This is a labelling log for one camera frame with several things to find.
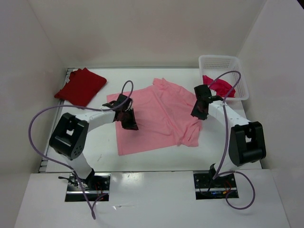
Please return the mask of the dark red t-shirt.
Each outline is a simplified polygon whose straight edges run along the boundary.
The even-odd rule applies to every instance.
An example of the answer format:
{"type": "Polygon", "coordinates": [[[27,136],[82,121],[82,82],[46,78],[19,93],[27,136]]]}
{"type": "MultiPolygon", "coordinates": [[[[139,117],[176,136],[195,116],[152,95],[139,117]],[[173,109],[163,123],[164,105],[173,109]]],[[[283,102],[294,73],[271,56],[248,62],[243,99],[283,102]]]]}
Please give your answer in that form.
{"type": "Polygon", "coordinates": [[[70,73],[69,81],[54,97],[77,106],[87,106],[95,95],[106,85],[107,79],[87,68],[70,73]]]}

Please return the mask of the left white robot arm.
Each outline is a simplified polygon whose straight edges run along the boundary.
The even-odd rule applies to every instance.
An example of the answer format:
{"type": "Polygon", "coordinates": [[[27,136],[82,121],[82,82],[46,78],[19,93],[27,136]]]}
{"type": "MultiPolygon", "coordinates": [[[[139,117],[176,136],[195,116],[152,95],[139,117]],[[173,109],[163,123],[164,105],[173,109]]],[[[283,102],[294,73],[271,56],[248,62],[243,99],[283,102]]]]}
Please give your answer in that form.
{"type": "Polygon", "coordinates": [[[133,108],[126,111],[88,112],[61,116],[49,140],[49,145],[65,158],[69,168],[76,173],[78,185],[85,190],[93,188],[95,171],[88,164],[83,150],[87,134],[105,124],[121,122],[123,129],[138,130],[133,108]]]}

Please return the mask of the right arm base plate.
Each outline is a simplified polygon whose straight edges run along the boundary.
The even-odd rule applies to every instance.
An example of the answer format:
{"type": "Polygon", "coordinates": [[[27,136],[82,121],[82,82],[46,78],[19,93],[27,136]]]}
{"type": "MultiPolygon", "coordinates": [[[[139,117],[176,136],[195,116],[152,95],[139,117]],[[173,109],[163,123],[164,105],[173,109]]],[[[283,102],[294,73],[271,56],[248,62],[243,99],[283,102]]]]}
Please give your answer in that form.
{"type": "Polygon", "coordinates": [[[207,171],[196,171],[193,173],[196,200],[217,200],[239,198],[235,176],[219,177],[215,180],[209,176],[207,171]]]}

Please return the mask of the light pink t-shirt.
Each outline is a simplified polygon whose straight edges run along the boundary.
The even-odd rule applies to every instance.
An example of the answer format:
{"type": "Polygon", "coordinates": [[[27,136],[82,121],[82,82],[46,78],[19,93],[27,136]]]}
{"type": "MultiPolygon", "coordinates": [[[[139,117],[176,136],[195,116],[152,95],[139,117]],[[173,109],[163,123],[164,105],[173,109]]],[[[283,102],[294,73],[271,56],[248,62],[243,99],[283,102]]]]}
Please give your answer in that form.
{"type": "Polygon", "coordinates": [[[133,91],[131,98],[139,129],[125,130],[120,122],[116,123],[120,156],[170,146],[198,146],[202,123],[191,116],[196,103],[193,93],[164,78],[156,78],[151,86],[133,91]]]}

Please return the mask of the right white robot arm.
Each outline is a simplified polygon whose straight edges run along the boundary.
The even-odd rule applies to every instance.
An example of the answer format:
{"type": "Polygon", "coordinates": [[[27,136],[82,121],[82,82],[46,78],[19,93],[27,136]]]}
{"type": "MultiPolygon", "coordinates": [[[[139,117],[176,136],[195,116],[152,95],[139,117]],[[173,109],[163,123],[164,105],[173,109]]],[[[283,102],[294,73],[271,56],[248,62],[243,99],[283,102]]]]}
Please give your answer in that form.
{"type": "Polygon", "coordinates": [[[200,120],[206,120],[211,116],[225,127],[223,155],[221,160],[209,169],[208,180],[212,186],[220,186],[225,181],[225,176],[243,165],[255,163],[266,157],[262,124],[240,116],[217,96],[198,99],[191,115],[200,120]]]}

